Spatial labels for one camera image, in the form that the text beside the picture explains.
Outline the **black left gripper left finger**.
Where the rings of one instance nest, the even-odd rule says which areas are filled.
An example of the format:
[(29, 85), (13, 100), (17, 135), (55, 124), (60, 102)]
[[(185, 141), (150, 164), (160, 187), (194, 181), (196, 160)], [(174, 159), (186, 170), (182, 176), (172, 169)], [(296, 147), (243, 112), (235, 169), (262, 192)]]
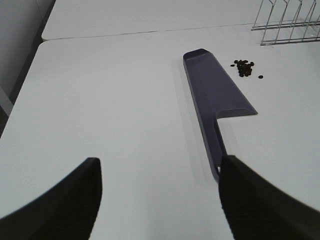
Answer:
[(35, 200), (0, 220), (2, 240), (88, 240), (103, 192), (101, 161), (90, 157)]

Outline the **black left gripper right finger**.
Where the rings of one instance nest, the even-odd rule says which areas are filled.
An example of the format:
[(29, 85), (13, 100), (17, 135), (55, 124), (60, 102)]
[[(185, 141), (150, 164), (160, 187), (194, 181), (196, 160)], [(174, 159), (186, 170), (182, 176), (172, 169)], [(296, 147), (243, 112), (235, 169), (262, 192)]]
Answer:
[(281, 191), (234, 155), (222, 157), (220, 202), (236, 240), (318, 240), (320, 213)]

